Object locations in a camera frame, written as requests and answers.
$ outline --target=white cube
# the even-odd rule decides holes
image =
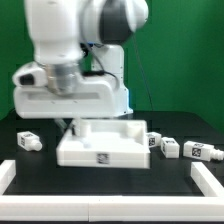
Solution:
[[[179,158],[180,145],[174,138],[164,137],[161,141],[161,151],[166,158]]]
[[[162,135],[156,132],[149,132],[146,134],[148,139],[149,148],[157,147],[161,145]]]
[[[17,133],[17,143],[27,151],[42,149],[40,138],[29,131]]]

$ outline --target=small white block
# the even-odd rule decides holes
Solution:
[[[214,148],[214,145],[207,145],[204,143],[191,141],[188,141],[184,144],[183,155],[186,157],[204,161],[211,161],[211,159],[221,161],[224,159],[224,152],[216,150]]]
[[[29,131],[17,133],[17,143],[27,151],[40,151],[42,149],[40,138]]]
[[[162,135],[156,132],[149,132],[146,134],[148,139],[149,148],[161,145]]]
[[[174,138],[164,137],[161,141],[161,151],[166,158],[179,158],[180,145]]]

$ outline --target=green backdrop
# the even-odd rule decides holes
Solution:
[[[224,0],[148,0],[136,34],[154,110],[186,111],[224,132]],[[151,110],[133,41],[125,46],[131,107]],[[32,61],[23,0],[0,0],[0,118],[13,108],[11,76]]]

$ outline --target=white box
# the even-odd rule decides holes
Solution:
[[[145,121],[82,120],[57,147],[60,166],[150,168]]]
[[[180,145],[174,138],[164,137],[161,141],[161,151],[166,158],[179,158]]]

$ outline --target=black tabletop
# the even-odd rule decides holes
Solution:
[[[120,119],[146,120],[149,132],[175,138],[180,158],[166,159],[156,147],[151,149],[151,169],[59,167],[55,149],[62,134],[54,121],[24,120],[11,112],[0,121],[0,160],[16,160],[16,177],[5,195],[202,196],[190,177],[191,162],[198,160],[183,157],[183,144],[207,143],[224,151],[223,134],[191,113],[135,112]],[[22,131],[40,136],[43,149],[20,148],[17,132]],[[224,185],[224,162],[203,163]]]

